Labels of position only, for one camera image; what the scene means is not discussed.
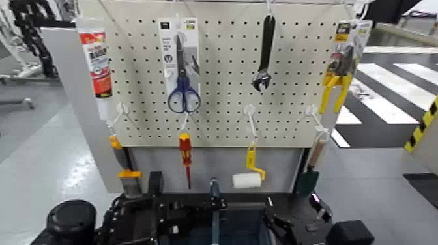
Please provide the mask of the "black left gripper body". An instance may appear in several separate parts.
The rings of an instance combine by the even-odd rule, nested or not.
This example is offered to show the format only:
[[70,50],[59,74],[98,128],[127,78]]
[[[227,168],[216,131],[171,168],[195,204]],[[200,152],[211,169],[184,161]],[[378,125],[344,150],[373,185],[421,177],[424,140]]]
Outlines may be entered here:
[[211,244],[220,243],[220,215],[227,209],[227,201],[221,197],[209,197],[199,205],[182,201],[166,201],[158,204],[158,237],[178,239],[187,237],[193,229],[209,227]]

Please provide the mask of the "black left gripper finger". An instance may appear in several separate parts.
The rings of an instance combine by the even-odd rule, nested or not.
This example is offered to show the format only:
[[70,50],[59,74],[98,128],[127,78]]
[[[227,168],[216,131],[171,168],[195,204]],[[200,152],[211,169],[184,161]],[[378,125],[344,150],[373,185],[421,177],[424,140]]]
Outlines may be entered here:
[[160,196],[164,189],[164,177],[161,171],[151,171],[149,173],[149,182],[147,193],[151,196]]

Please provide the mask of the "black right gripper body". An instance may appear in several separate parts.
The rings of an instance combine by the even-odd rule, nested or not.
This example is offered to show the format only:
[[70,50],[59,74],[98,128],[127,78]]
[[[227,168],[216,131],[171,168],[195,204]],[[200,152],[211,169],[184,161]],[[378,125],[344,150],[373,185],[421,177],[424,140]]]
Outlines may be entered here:
[[277,244],[326,244],[329,223],[318,218],[309,206],[268,207],[265,225],[273,232]]

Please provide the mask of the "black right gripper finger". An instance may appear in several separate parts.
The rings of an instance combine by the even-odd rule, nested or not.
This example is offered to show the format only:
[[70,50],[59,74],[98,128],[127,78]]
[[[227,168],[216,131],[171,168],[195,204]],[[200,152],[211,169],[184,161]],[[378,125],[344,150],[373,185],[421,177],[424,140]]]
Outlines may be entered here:
[[318,196],[316,192],[312,192],[310,194],[309,202],[312,208],[316,211],[317,219],[323,220],[325,223],[332,221],[331,208]]

